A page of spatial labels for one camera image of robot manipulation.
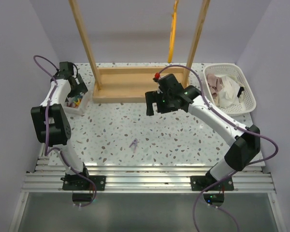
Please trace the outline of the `purple clothespin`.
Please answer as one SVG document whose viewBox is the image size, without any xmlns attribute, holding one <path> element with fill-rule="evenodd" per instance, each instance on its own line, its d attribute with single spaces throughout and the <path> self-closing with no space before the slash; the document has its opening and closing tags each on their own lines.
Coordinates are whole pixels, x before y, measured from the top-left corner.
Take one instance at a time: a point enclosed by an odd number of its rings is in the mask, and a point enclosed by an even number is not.
<svg viewBox="0 0 290 232">
<path fill-rule="evenodd" d="M 135 153 L 137 146 L 138 146 L 138 139 L 134 139 L 131 142 L 129 148 L 133 151 L 133 153 Z"/>
</svg>

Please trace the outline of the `white underwear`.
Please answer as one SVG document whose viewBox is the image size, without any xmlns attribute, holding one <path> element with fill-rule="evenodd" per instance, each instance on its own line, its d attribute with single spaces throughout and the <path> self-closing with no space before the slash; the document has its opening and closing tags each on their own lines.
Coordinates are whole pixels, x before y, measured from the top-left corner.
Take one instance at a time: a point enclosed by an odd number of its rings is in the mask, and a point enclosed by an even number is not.
<svg viewBox="0 0 290 232">
<path fill-rule="evenodd" d="M 221 77 L 223 88 L 218 92 L 219 106 L 227 108 L 231 105 L 239 105 L 238 92 L 240 85 L 233 78 L 225 75 Z"/>
</svg>

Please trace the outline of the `orange plastic hanger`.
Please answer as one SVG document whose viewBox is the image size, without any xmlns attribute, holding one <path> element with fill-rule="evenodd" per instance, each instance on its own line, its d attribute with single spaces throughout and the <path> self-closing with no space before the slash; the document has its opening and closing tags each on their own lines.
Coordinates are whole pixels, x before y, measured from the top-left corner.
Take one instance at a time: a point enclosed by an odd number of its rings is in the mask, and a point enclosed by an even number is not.
<svg viewBox="0 0 290 232">
<path fill-rule="evenodd" d="M 173 54 L 174 54 L 178 4 L 179 4 L 179 1 L 176 0 L 174 2 L 173 13 L 172 13 L 172 23 L 171 23 L 171 31 L 170 31 L 170 39 L 169 39 L 169 52 L 168 52 L 168 59 L 167 59 L 168 63 L 172 62 Z"/>
</svg>

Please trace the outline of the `yellow clothespin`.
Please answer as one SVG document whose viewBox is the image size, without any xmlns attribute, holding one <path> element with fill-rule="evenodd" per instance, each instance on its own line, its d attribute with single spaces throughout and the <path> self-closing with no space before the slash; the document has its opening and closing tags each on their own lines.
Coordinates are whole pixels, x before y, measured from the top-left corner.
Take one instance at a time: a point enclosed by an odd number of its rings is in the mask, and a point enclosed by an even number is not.
<svg viewBox="0 0 290 232">
<path fill-rule="evenodd" d="M 78 108 L 79 105 L 80 105 L 80 103 L 81 103 L 81 100 L 79 99 L 78 101 L 73 101 L 73 103 L 71 104 L 71 106 L 72 106 L 73 108 Z"/>
</svg>

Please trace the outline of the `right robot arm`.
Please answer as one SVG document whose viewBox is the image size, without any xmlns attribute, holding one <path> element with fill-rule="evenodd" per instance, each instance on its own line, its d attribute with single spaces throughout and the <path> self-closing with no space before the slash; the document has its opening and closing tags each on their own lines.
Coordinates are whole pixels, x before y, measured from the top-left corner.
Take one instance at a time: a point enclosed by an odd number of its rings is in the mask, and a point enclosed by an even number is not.
<svg viewBox="0 0 290 232">
<path fill-rule="evenodd" d="M 154 103 L 161 114 L 183 110 L 210 126 L 229 146 L 224 158 L 196 181 L 201 190 L 218 189 L 231 174 L 242 171 L 260 152 L 260 129 L 257 126 L 247 127 L 232 119 L 209 104 L 195 86 L 183 87 L 173 74 L 161 77 L 157 73 L 153 81 L 158 89 L 145 93 L 147 116 L 154 115 Z"/>
</svg>

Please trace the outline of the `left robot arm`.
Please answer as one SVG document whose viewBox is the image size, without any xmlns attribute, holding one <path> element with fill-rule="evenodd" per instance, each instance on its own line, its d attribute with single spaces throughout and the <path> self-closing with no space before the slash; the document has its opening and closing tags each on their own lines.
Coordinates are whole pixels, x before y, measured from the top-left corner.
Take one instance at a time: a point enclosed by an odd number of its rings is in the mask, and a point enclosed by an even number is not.
<svg viewBox="0 0 290 232">
<path fill-rule="evenodd" d="M 45 144 L 44 154 L 56 152 L 64 165 L 63 190 L 103 191 L 106 177 L 90 175 L 78 157 L 72 143 L 72 129 L 64 111 L 67 100 L 84 96 L 87 86 L 72 62 L 61 62 L 51 76 L 50 90 L 45 100 L 31 109 L 37 139 Z"/>
</svg>

